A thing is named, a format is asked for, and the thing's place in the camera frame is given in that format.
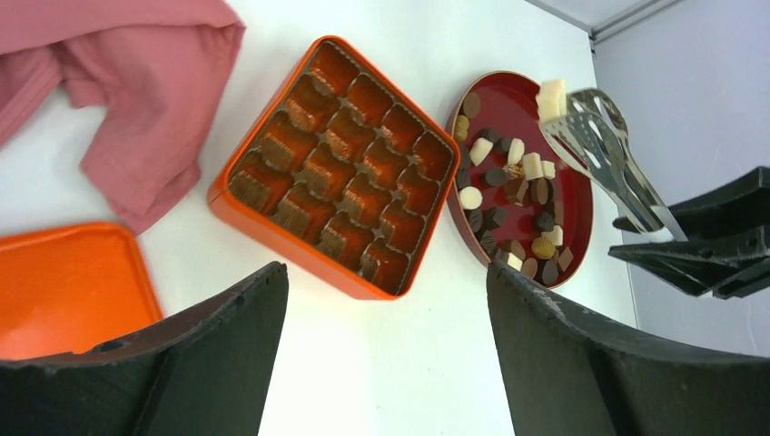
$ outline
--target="fabric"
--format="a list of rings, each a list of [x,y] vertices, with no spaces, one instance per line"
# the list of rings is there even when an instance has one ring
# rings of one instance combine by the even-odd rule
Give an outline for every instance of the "fabric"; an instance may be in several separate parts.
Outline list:
[[[244,32],[228,5],[3,0],[0,29],[0,145],[62,84],[108,106],[81,169],[135,233],[193,188]]]

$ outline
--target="red plate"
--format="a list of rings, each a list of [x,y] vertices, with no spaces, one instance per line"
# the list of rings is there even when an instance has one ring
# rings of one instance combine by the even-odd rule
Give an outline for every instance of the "red plate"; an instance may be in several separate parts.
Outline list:
[[[540,154],[541,159],[556,163],[556,179],[553,181],[556,190],[554,199],[561,200],[564,204],[564,225],[562,226],[564,245],[559,247],[559,251],[569,247],[575,259],[567,270],[559,275],[556,283],[550,286],[553,288],[568,280],[586,255],[594,218],[594,202],[590,180],[562,162],[548,146],[538,128],[538,105],[535,103],[535,95],[539,89],[540,86],[537,83],[511,72],[499,71],[481,76],[460,99],[457,109],[449,119],[449,132],[454,132],[460,104],[468,93],[473,92],[481,99],[481,111],[470,120],[468,139],[459,143],[459,146],[470,149],[481,129],[493,128],[503,136],[524,141],[525,153],[536,152]],[[506,161],[505,154],[499,154],[493,150],[481,165],[470,166],[470,182],[479,188],[484,196],[481,204],[482,211],[499,206],[508,212],[508,218],[502,227],[492,231],[495,239],[499,243],[508,239],[521,242],[529,257],[532,255],[531,242],[539,236],[532,226],[532,219],[542,211],[543,206],[533,204],[522,207],[511,204],[506,201],[503,188],[489,188],[481,181],[481,176],[488,169],[503,167]],[[452,192],[449,193],[449,210],[462,239],[476,258],[484,265],[488,265],[489,256],[481,249],[459,205],[456,184],[452,185]]]

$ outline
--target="white chocolate held by tongs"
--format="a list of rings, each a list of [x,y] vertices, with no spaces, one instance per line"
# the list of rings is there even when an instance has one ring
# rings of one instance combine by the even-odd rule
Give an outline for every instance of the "white chocolate held by tongs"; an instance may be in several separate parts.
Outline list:
[[[602,91],[566,94],[560,81],[544,83],[540,131],[571,168],[602,187],[651,242],[686,241],[674,215],[637,166],[628,148],[626,120]]]

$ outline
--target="compartment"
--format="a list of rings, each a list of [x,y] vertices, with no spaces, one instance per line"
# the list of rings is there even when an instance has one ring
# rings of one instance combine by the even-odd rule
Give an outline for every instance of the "compartment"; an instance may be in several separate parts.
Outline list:
[[[329,201],[339,201],[356,172],[355,166],[337,159],[327,144],[321,144],[298,175],[313,193]]]
[[[359,75],[348,91],[348,102],[366,124],[379,124],[393,105],[388,93],[367,75]]]
[[[384,138],[377,138],[363,156],[364,172],[372,182],[386,189],[396,189],[399,175],[409,166],[409,159],[395,154]]]
[[[439,196],[439,184],[420,175],[414,165],[404,171],[397,185],[406,208],[420,215],[428,215]]]
[[[321,230],[336,212],[332,203],[314,197],[304,183],[299,183],[278,203],[272,220],[306,243],[315,245]]]
[[[435,134],[424,134],[414,146],[414,155],[422,175],[444,180],[452,166],[452,151]]]
[[[351,271],[358,271],[361,256],[374,240],[371,230],[359,227],[346,213],[338,213],[321,232],[318,249]]]
[[[347,211],[356,223],[376,228],[380,225],[380,214],[391,200],[388,191],[375,187],[366,175],[359,174],[345,190],[341,209]]]
[[[332,44],[322,44],[310,64],[311,74],[330,93],[343,95],[359,75],[359,68]]]
[[[290,175],[272,169],[257,152],[249,152],[239,162],[228,186],[241,203],[264,215],[272,215],[292,185],[294,179]]]
[[[422,124],[406,108],[396,104],[382,120],[382,134],[390,139],[397,152],[410,154],[412,145],[422,134]]]
[[[374,131],[356,123],[353,113],[347,107],[337,112],[326,132],[331,150],[348,162],[359,162],[374,137]]]
[[[408,267],[409,257],[394,252],[382,239],[367,247],[361,258],[361,276],[391,295],[401,292]]]
[[[301,129],[318,132],[326,127],[340,108],[340,102],[332,95],[324,95],[313,86],[309,75],[302,75],[294,89],[286,97],[289,118]]]
[[[276,113],[258,138],[252,147],[270,166],[284,172],[299,170],[302,162],[318,145],[315,135],[294,127],[285,112]]]
[[[411,253],[417,248],[425,220],[414,213],[405,211],[400,204],[390,204],[382,213],[382,233],[390,247]]]

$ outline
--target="red towel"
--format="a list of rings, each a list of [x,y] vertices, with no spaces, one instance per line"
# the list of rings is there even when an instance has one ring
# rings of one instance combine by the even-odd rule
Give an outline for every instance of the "red towel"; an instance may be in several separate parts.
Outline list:
[[[0,145],[59,83],[106,104],[81,169],[135,233],[200,177],[244,27],[221,0],[0,1]]]

